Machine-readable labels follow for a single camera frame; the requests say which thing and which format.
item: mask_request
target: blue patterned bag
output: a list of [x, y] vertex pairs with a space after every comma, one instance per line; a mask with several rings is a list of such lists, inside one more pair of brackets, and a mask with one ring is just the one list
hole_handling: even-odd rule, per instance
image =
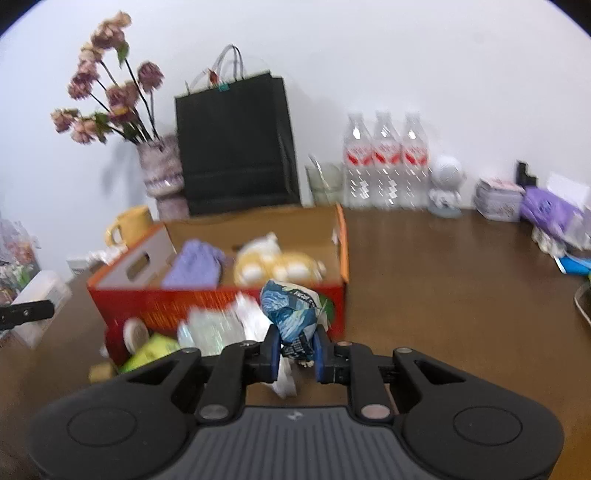
[[287, 358], [311, 361], [312, 337], [321, 313], [320, 298], [309, 288], [269, 280], [261, 290], [261, 308], [279, 329]]

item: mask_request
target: purple cloth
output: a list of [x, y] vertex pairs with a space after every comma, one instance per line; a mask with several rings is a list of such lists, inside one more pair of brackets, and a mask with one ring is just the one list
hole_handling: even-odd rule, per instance
[[188, 240], [160, 286], [169, 290], [217, 288], [225, 260], [226, 255], [219, 248], [201, 240]]

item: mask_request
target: yellow mug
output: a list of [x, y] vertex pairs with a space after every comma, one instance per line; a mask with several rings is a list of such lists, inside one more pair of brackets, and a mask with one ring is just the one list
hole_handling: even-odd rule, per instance
[[[117, 216], [117, 220], [105, 232], [105, 243], [111, 245], [125, 244], [128, 247], [140, 240], [152, 227], [154, 220], [146, 205], [138, 205]], [[115, 232], [119, 231], [121, 241], [115, 241]]]

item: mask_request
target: screw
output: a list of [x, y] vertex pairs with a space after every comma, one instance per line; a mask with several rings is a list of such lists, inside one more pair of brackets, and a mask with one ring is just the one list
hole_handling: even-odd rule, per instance
[[199, 414], [206, 420], [221, 420], [228, 416], [228, 409], [223, 405], [212, 403], [211, 405], [205, 405]]

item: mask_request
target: black paper bag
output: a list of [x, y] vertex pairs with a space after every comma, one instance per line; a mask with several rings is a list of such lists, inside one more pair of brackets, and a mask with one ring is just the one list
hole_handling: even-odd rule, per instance
[[176, 99], [191, 215], [300, 203], [283, 79], [264, 73]]

